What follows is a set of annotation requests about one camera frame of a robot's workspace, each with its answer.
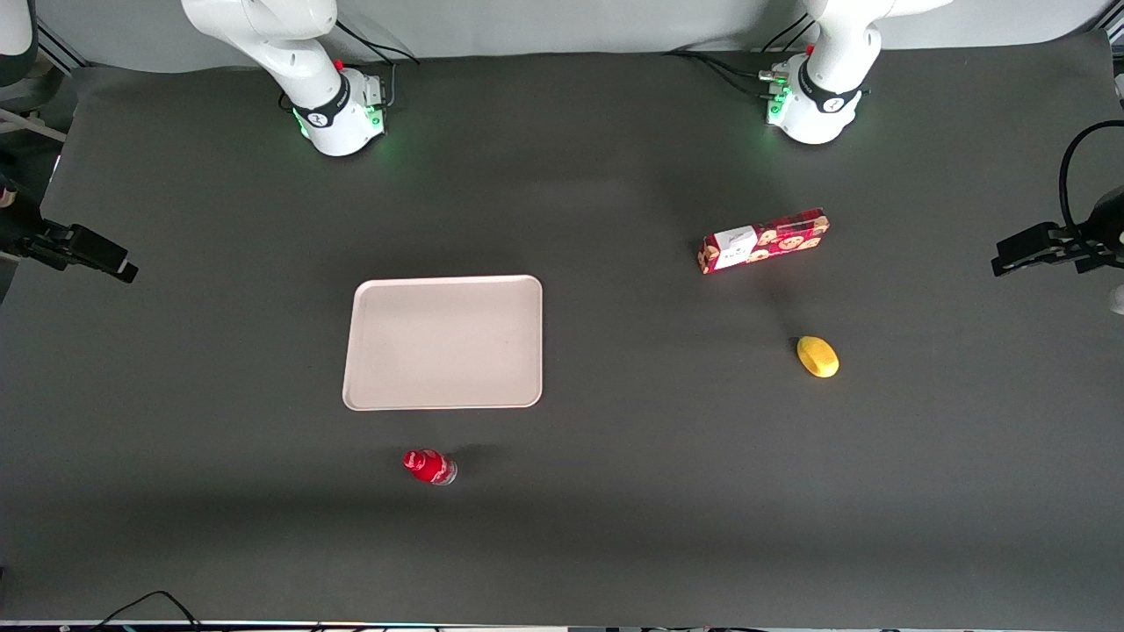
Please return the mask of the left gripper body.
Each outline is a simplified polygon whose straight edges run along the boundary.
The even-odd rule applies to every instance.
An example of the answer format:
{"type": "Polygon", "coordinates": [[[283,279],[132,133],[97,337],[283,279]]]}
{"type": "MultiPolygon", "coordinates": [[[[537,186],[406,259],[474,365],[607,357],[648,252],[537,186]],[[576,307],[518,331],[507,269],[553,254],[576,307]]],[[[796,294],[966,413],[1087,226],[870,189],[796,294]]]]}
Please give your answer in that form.
{"type": "Polygon", "coordinates": [[[1072,220],[1069,204],[1066,204],[1067,227],[1075,229],[1077,236],[1076,272],[1123,269],[1123,186],[1102,196],[1084,223],[1073,224],[1072,220]]]}

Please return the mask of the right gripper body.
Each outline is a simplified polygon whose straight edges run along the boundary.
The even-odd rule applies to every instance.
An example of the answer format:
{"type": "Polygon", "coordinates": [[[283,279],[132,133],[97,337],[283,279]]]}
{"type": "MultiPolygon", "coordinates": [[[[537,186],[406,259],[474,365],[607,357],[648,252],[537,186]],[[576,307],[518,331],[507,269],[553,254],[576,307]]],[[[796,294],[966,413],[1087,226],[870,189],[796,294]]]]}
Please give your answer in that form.
{"type": "Polygon", "coordinates": [[[40,216],[40,205],[9,177],[1,177],[1,249],[4,255],[37,261],[65,261],[69,229],[40,216]]]}

